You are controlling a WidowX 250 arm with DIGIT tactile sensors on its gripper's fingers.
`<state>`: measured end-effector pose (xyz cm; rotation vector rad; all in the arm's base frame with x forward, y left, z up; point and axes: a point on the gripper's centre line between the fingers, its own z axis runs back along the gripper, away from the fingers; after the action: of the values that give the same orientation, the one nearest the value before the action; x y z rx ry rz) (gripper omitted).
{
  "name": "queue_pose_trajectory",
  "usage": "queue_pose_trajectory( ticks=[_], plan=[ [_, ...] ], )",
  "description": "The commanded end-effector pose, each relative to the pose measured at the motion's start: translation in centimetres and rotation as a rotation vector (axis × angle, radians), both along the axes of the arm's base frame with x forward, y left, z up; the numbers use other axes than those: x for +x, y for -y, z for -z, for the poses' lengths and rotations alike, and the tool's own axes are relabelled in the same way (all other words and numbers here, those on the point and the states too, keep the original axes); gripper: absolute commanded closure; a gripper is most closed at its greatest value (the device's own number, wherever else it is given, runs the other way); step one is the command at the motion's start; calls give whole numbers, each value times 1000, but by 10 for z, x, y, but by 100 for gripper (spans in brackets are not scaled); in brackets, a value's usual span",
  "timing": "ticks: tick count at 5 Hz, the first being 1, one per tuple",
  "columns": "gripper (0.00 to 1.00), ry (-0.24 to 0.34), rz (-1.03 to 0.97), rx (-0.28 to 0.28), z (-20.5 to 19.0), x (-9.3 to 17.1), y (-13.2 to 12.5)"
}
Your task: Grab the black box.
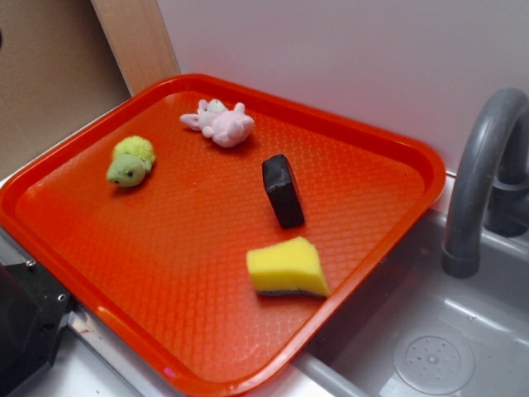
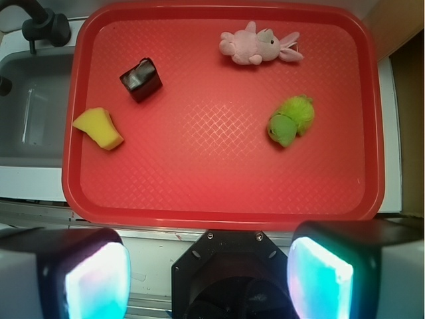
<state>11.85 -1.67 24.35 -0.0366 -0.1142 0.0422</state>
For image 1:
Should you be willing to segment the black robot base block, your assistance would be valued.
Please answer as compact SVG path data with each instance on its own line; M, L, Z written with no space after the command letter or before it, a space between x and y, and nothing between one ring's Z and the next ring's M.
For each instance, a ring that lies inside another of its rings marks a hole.
M1 267L1 395L15 396L55 364L74 306L40 263Z

